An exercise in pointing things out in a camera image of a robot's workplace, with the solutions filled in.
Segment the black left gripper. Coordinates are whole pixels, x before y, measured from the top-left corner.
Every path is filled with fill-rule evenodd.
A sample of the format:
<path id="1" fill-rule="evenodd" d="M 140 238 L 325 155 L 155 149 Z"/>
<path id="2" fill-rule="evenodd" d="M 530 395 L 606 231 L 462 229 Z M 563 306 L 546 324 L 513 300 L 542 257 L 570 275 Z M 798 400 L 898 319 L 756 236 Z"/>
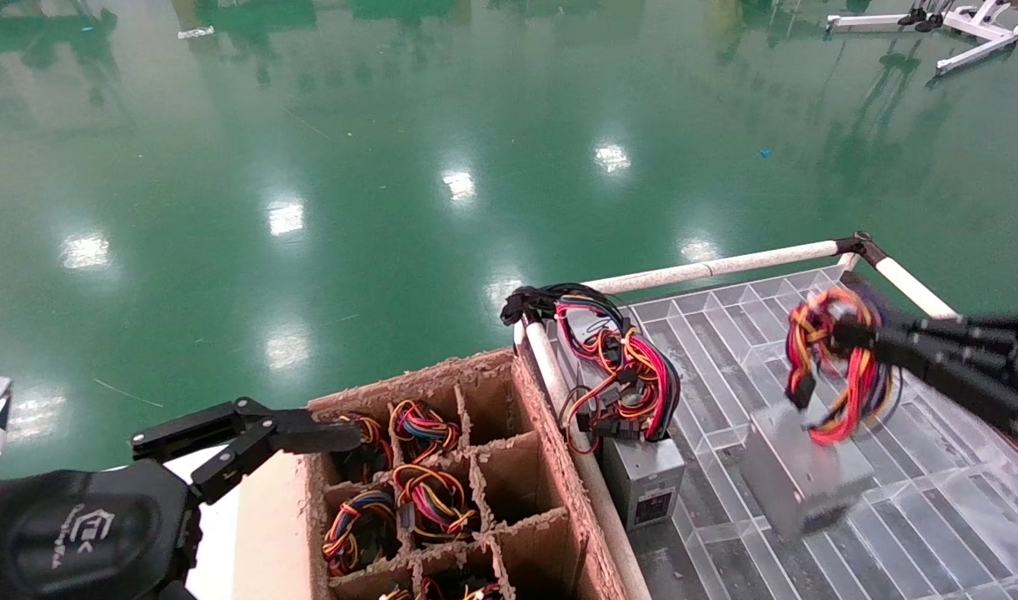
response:
<path id="1" fill-rule="evenodd" d="M 277 453 L 362 444 L 355 422 L 239 398 L 133 434 L 131 466 L 0 481 L 0 599 L 188 599 L 199 502 L 216 504 Z M 160 466 L 215 447 L 224 449 L 193 472 L 192 489 Z"/>

